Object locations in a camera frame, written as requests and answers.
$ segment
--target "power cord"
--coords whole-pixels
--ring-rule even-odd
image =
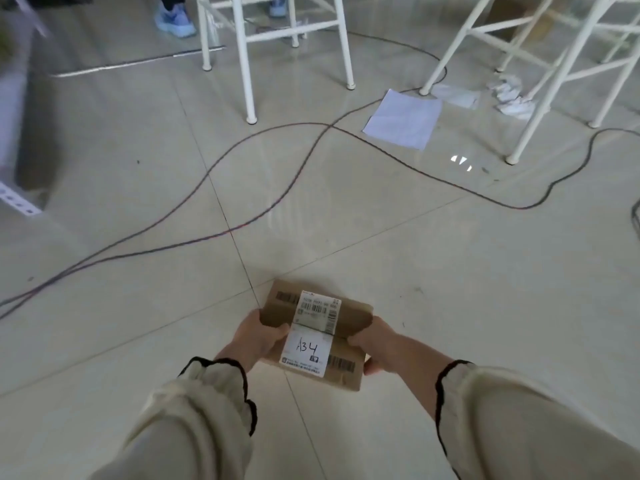
[[[373,35],[361,34],[361,33],[358,33],[358,32],[349,31],[349,33],[351,35],[355,35],[355,36],[359,36],[359,37],[363,37],[363,38],[368,38],[368,39],[388,42],[388,43],[391,43],[391,44],[394,44],[394,45],[398,45],[400,47],[411,48],[412,50],[416,50],[416,51],[421,52],[423,54],[429,55],[430,57],[436,59],[437,61],[440,60],[436,55],[433,55],[432,53],[430,53],[430,52],[428,52],[426,50],[423,50],[423,49],[421,49],[419,47],[414,47],[414,46],[412,46],[410,44],[407,44],[407,43],[398,42],[398,41],[395,41],[395,40],[390,40],[390,39],[386,39],[386,38],[383,38],[383,37],[377,37],[377,36],[373,36]],[[439,79],[438,82],[442,82],[444,80],[444,78],[446,78],[446,76],[447,76],[447,68],[445,67],[444,73],[443,73],[442,77]],[[407,92],[411,92],[411,91],[417,91],[418,89],[420,89],[420,88],[406,89],[406,90],[404,90],[402,92],[403,93],[407,93]],[[329,131],[329,129],[340,131],[340,132],[342,132],[344,134],[347,134],[347,135],[349,135],[351,137],[356,138],[357,140],[363,142],[364,144],[368,144],[369,146],[371,146],[372,148],[375,148],[377,151],[383,153],[384,155],[388,156],[392,160],[400,163],[401,165],[407,167],[408,169],[410,169],[410,170],[412,170],[412,171],[414,171],[416,173],[419,173],[419,174],[423,175],[424,177],[430,178],[430,179],[435,180],[437,182],[441,182],[443,184],[450,185],[450,186],[455,187],[457,189],[460,189],[460,190],[462,190],[464,192],[467,192],[469,194],[475,195],[476,197],[481,198],[481,199],[483,199],[485,201],[488,201],[488,202],[491,202],[493,204],[499,205],[500,207],[504,207],[506,209],[512,209],[512,210],[529,210],[529,209],[534,209],[535,207],[539,207],[545,201],[547,201],[547,199],[549,198],[549,195],[551,195],[551,192],[552,192],[553,188],[557,184],[559,184],[561,182],[564,182],[565,180],[567,180],[567,179],[573,177],[574,175],[578,174],[579,172],[581,172],[588,165],[589,161],[591,160],[591,156],[592,156],[592,153],[593,153],[593,144],[594,144],[596,138],[599,135],[601,135],[602,133],[607,132],[607,131],[622,131],[622,132],[626,132],[626,133],[629,133],[629,134],[634,134],[634,135],[640,137],[640,132],[633,131],[633,130],[628,130],[628,129],[624,129],[624,128],[604,128],[604,129],[601,129],[599,131],[596,131],[596,133],[594,133],[592,135],[592,137],[589,139],[589,145],[588,145],[588,149],[587,149],[587,154],[586,154],[584,160],[582,161],[582,163],[580,164],[580,166],[577,169],[575,169],[572,172],[568,173],[564,177],[558,178],[558,179],[554,180],[553,182],[551,182],[548,185],[546,192],[542,195],[542,197],[540,197],[539,200],[533,202],[530,205],[525,205],[523,207],[518,207],[518,206],[515,206],[515,205],[510,205],[508,203],[504,203],[504,202],[500,202],[498,200],[492,199],[491,197],[487,197],[487,196],[482,195],[482,194],[480,194],[478,192],[475,192],[473,190],[464,188],[461,185],[454,184],[452,182],[448,182],[448,181],[444,180],[443,178],[439,178],[439,177],[435,177],[433,175],[430,175],[427,172],[424,172],[424,171],[422,171],[420,169],[417,169],[417,168],[409,165],[408,163],[405,163],[404,161],[396,158],[391,153],[388,153],[387,151],[383,150],[382,148],[380,148],[379,146],[377,146],[377,145],[375,145],[373,143],[370,143],[369,141],[365,140],[364,138],[362,138],[362,137],[360,137],[360,136],[358,136],[358,135],[356,135],[354,133],[351,133],[351,132],[349,132],[349,131],[347,131],[345,129],[336,127],[336,124],[338,124],[341,120],[345,119],[348,115],[353,114],[353,113],[358,112],[358,111],[361,111],[361,110],[363,110],[363,109],[365,109],[365,108],[367,108],[369,106],[372,106],[373,104],[376,104],[376,103],[378,103],[380,101],[382,101],[382,98],[376,99],[375,101],[372,101],[370,103],[364,104],[363,106],[357,107],[356,109],[352,109],[352,110],[350,110],[348,112],[345,112],[343,115],[338,117],[332,123],[320,123],[320,122],[288,123],[288,124],[284,124],[284,125],[274,126],[272,128],[267,128],[267,129],[258,131],[257,133],[251,134],[251,135],[249,135],[249,136],[247,136],[245,138],[242,138],[240,141],[238,141],[235,144],[231,145],[231,147],[229,147],[213,163],[213,165],[205,172],[204,176],[200,179],[199,183],[193,188],[193,190],[190,193],[188,193],[187,197],[182,199],[182,201],[180,201],[178,203],[178,205],[176,205],[174,208],[172,208],[163,217],[161,217],[160,219],[156,220],[152,224],[148,225],[144,229],[142,229],[140,231],[137,231],[137,232],[135,232],[133,234],[130,234],[130,235],[126,236],[126,237],[123,237],[122,239],[119,239],[119,240],[113,242],[112,244],[109,244],[109,245],[103,247],[102,249],[92,253],[91,255],[81,259],[80,261],[78,261],[75,264],[65,268],[64,270],[60,271],[58,274],[52,276],[51,278],[49,278],[48,280],[44,281],[43,283],[37,285],[36,287],[34,287],[34,288],[32,288],[32,289],[30,289],[28,291],[25,291],[23,293],[20,293],[18,295],[15,295],[15,296],[12,296],[10,298],[6,298],[6,299],[0,301],[0,306],[5,306],[5,305],[9,305],[11,303],[17,302],[11,308],[9,308],[7,311],[5,311],[2,315],[0,315],[0,319],[5,318],[5,317],[11,315],[12,313],[14,313],[16,310],[21,308],[23,305],[25,305],[32,298],[36,297],[38,295],[38,293],[40,293],[44,289],[54,285],[55,283],[61,281],[62,279],[66,278],[68,276],[71,276],[72,274],[78,273],[79,271],[82,271],[84,269],[88,269],[90,267],[93,267],[93,266],[96,266],[98,264],[105,263],[105,262],[116,261],[116,260],[119,260],[119,259],[131,258],[131,257],[135,257],[135,256],[142,256],[142,255],[158,253],[158,252],[161,252],[161,251],[167,251],[167,250],[171,250],[171,249],[174,249],[174,248],[180,248],[182,246],[188,246],[188,245],[191,245],[191,244],[196,244],[198,242],[208,241],[210,239],[215,239],[217,237],[221,237],[223,235],[229,234],[229,233],[234,232],[236,230],[242,229],[243,227],[248,226],[249,224],[252,224],[253,222],[256,222],[258,219],[260,219],[261,217],[265,216],[268,212],[272,211],[272,209],[276,208],[276,206],[291,191],[291,189],[293,188],[293,185],[297,182],[298,177],[302,173],[302,170],[307,165],[307,162],[308,162],[309,158],[311,157],[311,154],[313,154],[314,150],[316,149],[316,146],[318,145],[320,140],[323,138],[323,136],[327,133],[327,131]],[[290,128],[290,127],[295,127],[295,126],[324,126],[324,129],[322,130],[320,135],[318,135],[316,137],[316,139],[314,140],[313,144],[311,145],[311,148],[309,149],[309,151],[307,152],[304,160],[302,161],[302,164],[298,168],[298,171],[296,172],[295,176],[293,177],[292,181],[289,183],[287,188],[284,190],[284,192],[276,199],[276,201],[274,201],[265,210],[261,211],[258,215],[252,217],[251,219],[245,221],[242,224],[239,224],[237,226],[231,227],[231,228],[229,228],[229,229],[227,229],[225,231],[219,232],[219,233],[206,235],[206,236],[199,237],[199,238],[196,238],[196,239],[191,239],[191,240],[188,240],[188,241],[176,242],[174,244],[169,244],[167,246],[160,246],[160,247],[157,247],[157,248],[152,248],[152,249],[143,250],[143,251],[136,251],[136,252],[132,252],[132,253],[124,253],[124,254],[109,256],[109,257],[106,257],[106,258],[98,259],[96,261],[88,262],[91,259],[99,256],[100,254],[103,254],[104,252],[116,247],[117,245],[122,244],[123,242],[129,241],[129,240],[133,239],[134,237],[137,237],[137,236],[139,236],[141,234],[144,234],[147,231],[153,229],[157,225],[159,225],[162,222],[164,222],[176,210],[180,209],[181,206],[183,206],[185,204],[185,202],[187,202],[194,195],[194,193],[197,192],[197,190],[204,183],[204,181],[207,179],[207,177],[212,172],[212,170],[220,163],[220,161],[222,161],[231,151],[233,151],[239,145],[243,144],[244,142],[246,142],[246,141],[248,141],[248,140],[250,140],[250,139],[252,139],[252,138],[254,138],[256,136],[259,136],[261,134],[267,133],[269,131],[274,131],[274,130],[281,129],[281,128]],[[633,225],[634,229],[638,233],[638,238],[640,239],[640,219],[638,217],[638,209],[639,208],[640,208],[640,200],[638,202],[636,202],[633,205],[632,209],[631,209],[631,220],[632,220],[632,225]]]

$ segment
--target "white stool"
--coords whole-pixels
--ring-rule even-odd
[[[338,26],[338,32],[340,34],[340,44],[342,46],[342,58],[344,59],[344,69],[347,77],[347,89],[355,89],[356,87],[353,81],[353,71],[351,69],[351,55],[349,54],[349,40],[347,39],[347,26],[344,21],[344,7],[342,5],[342,0],[333,0],[333,4],[335,6],[332,6],[325,0],[310,0],[320,8],[336,14],[336,18],[335,20],[330,20],[328,22],[309,23],[302,26],[298,26],[296,23],[295,1],[289,0],[289,27],[247,36],[244,31],[243,5],[251,5],[269,1],[271,0],[225,0],[211,3],[209,0],[198,0],[200,42],[202,44],[202,68],[204,70],[211,70],[207,19],[211,18],[212,23],[210,23],[210,26],[212,26],[212,35],[215,39],[214,42],[216,44],[219,43],[219,40],[217,40],[218,36],[215,32],[215,18],[217,18],[222,24],[236,32],[238,54],[240,56],[240,71],[242,72],[242,82],[244,88],[244,101],[246,103],[246,122],[250,125],[256,124],[258,119],[255,117],[255,106],[253,104],[253,90],[251,85],[251,71],[249,69],[249,57],[247,55],[246,49],[246,45],[249,42],[259,42],[263,40],[291,37],[292,47],[297,47],[299,45],[298,35]],[[231,21],[229,21],[220,12],[220,9],[223,8],[233,9],[233,23],[231,23]]]
[[[468,19],[462,25],[462,28],[460,28],[460,31],[456,35],[452,44],[447,49],[442,60],[437,65],[435,71],[431,74],[430,78],[427,80],[424,87],[421,88],[420,94],[425,96],[429,93],[432,85],[436,81],[436,78],[438,77],[440,72],[444,69],[445,65],[449,63],[450,58],[455,53],[456,49],[460,46],[460,43],[462,42],[462,40],[467,35],[471,35],[477,39],[487,42],[489,45],[493,47],[500,48],[501,50],[507,53],[506,58],[496,69],[496,71],[498,72],[503,71],[506,68],[509,61],[514,56],[547,69],[547,71],[545,72],[540,82],[536,85],[535,88],[533,88],[529,92],[529,94],[525,96],[525,98],[532,98],[533,95],[535,95],[535,93],[542,87],[542,85],[544,85],[544,83],[546,83],[548,79],[551,79],[549,88],[546,94],[544,95],[544,97],[542,97],[540,102],[537,104],[536,110],[534,111],[532,117],[529,119],[527,126],[524,128],[524,131],[520,137],[520,140],[516,145],[516,149],[506,159],[508,164],[515,165],[520,160],[520,156],[524,151],[524,148],[526,147],[529,140],[533,136],[533,133],[535,132],[535,130],[538,128],[538,125],[540,124],[540,120],[542,120],[542,117],[545,115],[546,112],[548,112],[551,101],[553,101],[553,98],[555,97],[558,90],[560,89],[560,86],[564,82],[567,82],[569,80],[581,79],[583,77],[604,72],[606,70],[622,67],[622,70],[620,71],[620,74],[617,80],[613,84],[613,87],[611,88],[609,95],[607,96],[607,99],[605,100],[602,108],[600,109],[600,112],[598,113],[596,118],[589,123],[590,127],[598,128],[602,124],[602,120],[604,119],[607,112],[611,108],[613,101],[619,94],[620,89],[622,89],[622,85],[625,83],[625,81],[631,74],[631,71],[633,70],[633,67],[636,65],[638,58],[640,58],[640,36],[637,38],[633,48],[631,49],[631,52],[627,57],[619,59],[617,61],[613,61],[613,62],[609,61],[610,57],[605,58],[604,63],[602,63],[599,66],[585,69],[585,70],[580,70],[573,73],[569,73],[569,72],[571,71],[571,68],[576,58],[578,58],[578,55],[580,55],[580,51],[584,47],[584,44],[587,42],[587,39],[589,38],[592,32],[594,31],[622,32],[624,34],[622,39],[615,39],[609,36],[609,39],[614,40],[616,44],[620,42],[620,45],[622,45],[622,43],[625,42],[627,34],[629,33],[640,34],[640,27],[637,26],[637,20],[635,19],[629,25],[598,23],[601,17],[607,12],[607,10],[609,10],[609,8],[614,3],[620,2],[620,3],[635,4],[635,3],[640,3],[640,0],[595,0],[591,7],[591,10],[589,11],[587,17],[583,21],[575,20],[572,17],[567,15],[562,15],[555,12],[551,13],[552,17],[555,20],[568,24],[569,26],[579,28],[578,33],[575,39],[573,40],[572,44],[568,48],[566,48],[562,53],[562,55],[560,55],[553,63],[548,63],[540,59],[539,57],[533,55],[532,53],[527,52],[526,50],[523,50],[521,48],[522,43],[524,42],[526,37],[529,35],[531,30],[533,29],[533,26],[535,26],[535,24],[539,21],[540,17],[544,14],[544,12],[548,10],[553,0],[542,0],[538,8],[536,8],[535,12],[531,16],[516,18],[514,20],[507,20],[504,22],[492,23],[490,25],[484,25],[480,27],[473,27],[473,24],[476,22],[478,17],[480,17],[484,8],[489,4],[490,1],[491,0],[478,1],[473,11],[469,15]],[[489,35],[489,32],[493,32],[496,30],[501,30],[509,27],[517,27],[519,25],[524,25],[524,24],[526,24],[526,26],[517,35],[517,37],[514,40],[512,40],[510,43],[505,42],[492,35]],[[600,37],[604,39],[607,38],[604,35],[600,35]]]

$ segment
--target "beige sleeve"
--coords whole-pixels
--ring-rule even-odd
[[[640,452],[542,385],[456,361],[436,384],[436,426],[461,480],[640,478]]]
[[[116,459],[91,480],[241,480],[257,422],[235,360],[195,357],[153,391]]]

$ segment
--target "white label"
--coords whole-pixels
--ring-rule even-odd
[[[338,298],[302,291],[293,323],[299,323],[333,335],[341,304],[342,301]]]
[[[280,363],[324,377],[341,300],[302,291]]]

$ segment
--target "hand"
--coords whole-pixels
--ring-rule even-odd
[[[347,338],[349,345],[360,347],[371,356],[364,364],[364,375],[394,371],[391,355],[396,336],[396,332],[382,318],[373,317],[371,325]]]
[[[263,325],[260,322],[260,309],[252,310],[238,326],[231,343],[220,350],[216,359],[235,359],[245,372],[249,372],[288,333],[288,324],[284,323],[277,328]]]

